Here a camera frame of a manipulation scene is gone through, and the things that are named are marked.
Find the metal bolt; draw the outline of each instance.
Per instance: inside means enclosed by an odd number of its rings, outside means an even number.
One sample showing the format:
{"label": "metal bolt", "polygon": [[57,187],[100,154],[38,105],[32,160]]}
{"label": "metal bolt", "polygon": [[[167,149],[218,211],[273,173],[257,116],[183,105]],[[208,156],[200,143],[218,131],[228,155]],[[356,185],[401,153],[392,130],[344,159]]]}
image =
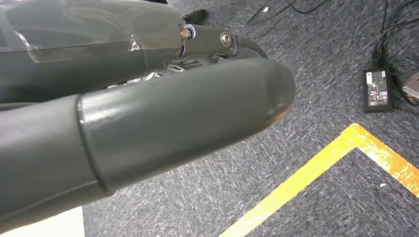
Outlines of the metal bolt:
{"label": "metal bolt", "polygon": [[182,36],[182,38],[184,38],[184,39],[189,39],[189,38],[192,36],[191,31],[190,31],[190,30],[188,30],[188,29],[183,29],[183,30],[180,32],[180,35],[181,35],[181,36]]}
{"label": "metal bolt", "polygon": [[231,35],[227,31],[221,32],[220,40],[223,46],[229,47],[231,45]]}

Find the sticker label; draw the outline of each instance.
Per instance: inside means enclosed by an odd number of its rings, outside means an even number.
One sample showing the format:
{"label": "sticker label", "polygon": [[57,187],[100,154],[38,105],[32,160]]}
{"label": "sticker label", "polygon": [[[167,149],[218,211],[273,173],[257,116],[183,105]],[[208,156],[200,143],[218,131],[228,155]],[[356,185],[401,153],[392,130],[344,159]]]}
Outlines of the sticker label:
{"label": "sticker label", "polygon": [[370,106],[388,105],[387,80],[385,78],[385,71],[368,72],[367,86],[369,94],[368,104]]}
{"label": "sticker label", "polygon": [[373,84],[373,74],[367,73],[367,85]]}

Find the black shoe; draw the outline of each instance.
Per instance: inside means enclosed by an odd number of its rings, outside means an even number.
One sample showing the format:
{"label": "black shoe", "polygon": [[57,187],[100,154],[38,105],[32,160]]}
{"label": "black shoe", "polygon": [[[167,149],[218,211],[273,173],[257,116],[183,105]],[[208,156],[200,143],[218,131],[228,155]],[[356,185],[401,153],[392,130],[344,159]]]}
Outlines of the black shoe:
{"label": "black shoe", "polygon": [[194,11],[191,14],[184,15],[183,20],[186,24],[202,25],[208,17],[208,12],[205,9]]}

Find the yellow floor marking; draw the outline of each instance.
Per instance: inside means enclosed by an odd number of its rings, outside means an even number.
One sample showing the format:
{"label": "yellow floor marking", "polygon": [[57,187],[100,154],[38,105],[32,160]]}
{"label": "yellow floor marking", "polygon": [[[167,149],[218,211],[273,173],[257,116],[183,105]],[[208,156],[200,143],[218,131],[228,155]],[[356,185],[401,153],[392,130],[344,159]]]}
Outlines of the yellow floor marking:
{"label": "yellow floor marking", "polygon": [[220,237],[244,237],[355,148],[419,198],[419,170],[363,127],[352,124]]}

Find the black power adapter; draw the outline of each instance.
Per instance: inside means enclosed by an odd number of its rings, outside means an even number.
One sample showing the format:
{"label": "black power adapter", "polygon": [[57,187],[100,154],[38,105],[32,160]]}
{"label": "black power adapter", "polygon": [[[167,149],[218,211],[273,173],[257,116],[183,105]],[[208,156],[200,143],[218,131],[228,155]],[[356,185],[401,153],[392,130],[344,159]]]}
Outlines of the black power adapter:
{"label": "black power adapter", "polygon": [[365,113],[393,110],[391,74],[385,68],[364,70],[363,88]]}

